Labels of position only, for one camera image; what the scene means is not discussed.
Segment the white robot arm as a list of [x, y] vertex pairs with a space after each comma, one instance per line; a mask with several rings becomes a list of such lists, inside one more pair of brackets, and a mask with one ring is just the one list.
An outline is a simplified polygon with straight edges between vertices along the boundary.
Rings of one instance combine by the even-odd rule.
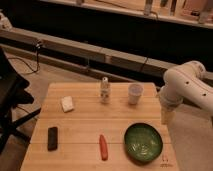
[[206, 69], [199, 61], [189, 61], [169, 68], [163, 75], [165, 85], [158, 93], [161, 123], [167, 125], [186, 98], [213, 116], [213, 87], [202, 81]]

